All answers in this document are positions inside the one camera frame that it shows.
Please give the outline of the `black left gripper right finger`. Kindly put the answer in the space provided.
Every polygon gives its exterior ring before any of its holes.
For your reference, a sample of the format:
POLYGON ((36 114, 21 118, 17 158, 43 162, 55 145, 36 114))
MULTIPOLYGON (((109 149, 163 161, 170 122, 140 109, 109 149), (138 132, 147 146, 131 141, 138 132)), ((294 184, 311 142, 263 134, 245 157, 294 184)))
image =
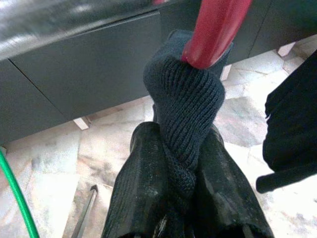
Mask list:
POLYGON ((212 126, 198 158, 191 223, 197 238, 272 238, 273 232, 239 166, 212 126))

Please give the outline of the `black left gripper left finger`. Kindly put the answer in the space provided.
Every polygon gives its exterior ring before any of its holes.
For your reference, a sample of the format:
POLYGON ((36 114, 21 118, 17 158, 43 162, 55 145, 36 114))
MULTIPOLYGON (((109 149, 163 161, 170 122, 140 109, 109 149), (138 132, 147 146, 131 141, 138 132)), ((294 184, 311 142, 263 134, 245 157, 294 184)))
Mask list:
POLYGON ((168 178, 159 125, 139 124, 130 155, 112 191, 104 238, 161 238, 166 226, 168 178))

